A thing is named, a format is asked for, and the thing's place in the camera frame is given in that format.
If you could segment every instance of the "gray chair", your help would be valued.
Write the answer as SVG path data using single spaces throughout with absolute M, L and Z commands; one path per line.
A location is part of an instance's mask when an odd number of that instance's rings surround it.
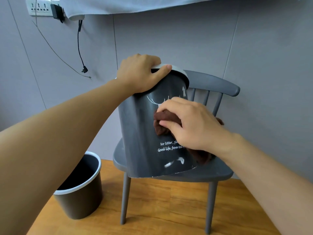
M 193 89 L 190 98 L 191 101 L 194 100 L 196 89 L 207 90 L 203 102 L 204 105 L 207 105 L 210 91 L 218 92 L 217 102 L 213 110 L 214 116 L 216 116 L 217 114 L 223 94 L 237 96 L 240 92 L 240 87 L 224 79 L 194 71 L 185 70 L 185 72 L 187 73 L 190 81 L 189 87 Z M 128 205 L 129 190 L 131 185 L 131 178 L 128 177 L 127 175 L 127 166 L 126 166 L 127 164 L 123 139 L 119 141 L 115 148 L 113 154 L 113 163 L 117 169 L 125 172 L 123 182 L 122 211 L 120 218 L 120 223 L 124 224 L 126 221 L 126 212 Z M 215 157 L 208 164 L 203 166 L 197 166 L 193 170 L 168 176 L 154 177 L 154 179 L 184 181 L 184 182 L 209 182 L 206 227 L 205 227 L 205 232 L 209 234 L 211 230 L 217 184 L 219 181 L 231 178 L 232 175 L 233 171 L 221 159 Z

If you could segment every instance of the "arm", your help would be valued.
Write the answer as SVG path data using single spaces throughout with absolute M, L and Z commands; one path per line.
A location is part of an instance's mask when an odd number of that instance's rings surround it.
M 148 55 L 123 60 L 117 79 L 0 132 L 1 234 L 27 233 L 115 108 L 168 74 L 170 65 L 151 73 L 160 62 Z
M 313 184 L 274 161 L 238 134 L 224 129 L 205 106 L 173 98 L 158 109 L 175 113 L 182 126 L 160 121 L 182 146 L 220 157 L 243 181 L 283 235 L 313 231 Z

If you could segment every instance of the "person's left hand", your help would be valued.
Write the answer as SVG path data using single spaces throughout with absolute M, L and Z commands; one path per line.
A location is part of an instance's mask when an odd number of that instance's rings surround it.
M 157 72 L 151 68 L 161 63 L 161 59 L 152 55 L 136 54 L 124 59 L 117 71 L 116 78 L 135 94 L 154 87 L 172 69 L 172 65 L 162 66 Z

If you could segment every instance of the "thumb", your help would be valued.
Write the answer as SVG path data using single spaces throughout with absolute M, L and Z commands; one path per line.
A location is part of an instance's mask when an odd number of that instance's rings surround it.
M 159 124 L 163 127 L 168 128 L 175 137 L 182 134 L 182 127 L 178 123 L 175 123 L 173 121 L 160 120 Z
M 157 72 L 152 73 L 155 83 L 158 83 L 162 78 L 164 78 L 172 70 L 172 65 L 166 64 L 162 66 Z

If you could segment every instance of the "chair backrest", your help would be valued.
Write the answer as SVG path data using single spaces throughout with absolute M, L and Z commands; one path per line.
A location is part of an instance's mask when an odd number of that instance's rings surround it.
M 184 70 L 189 79 L 189 88 L 192 88 L 191 101 L 194 101 L 196 89 L 206 90 L 207 93 L 203 100 L 203 104 L 206 106 L 208 103 L 208 98 L 210 91 L 218 92 L 218 98 L 214 106 L 213 115 L 216 116 L 218 108 L 221 104 L 223 94 L 230 96 L 237 96 L 240 92 L 240 87 L 231 83 L 227 80 L 224 80 L 219 77 L 215 77 L 209 74 Z

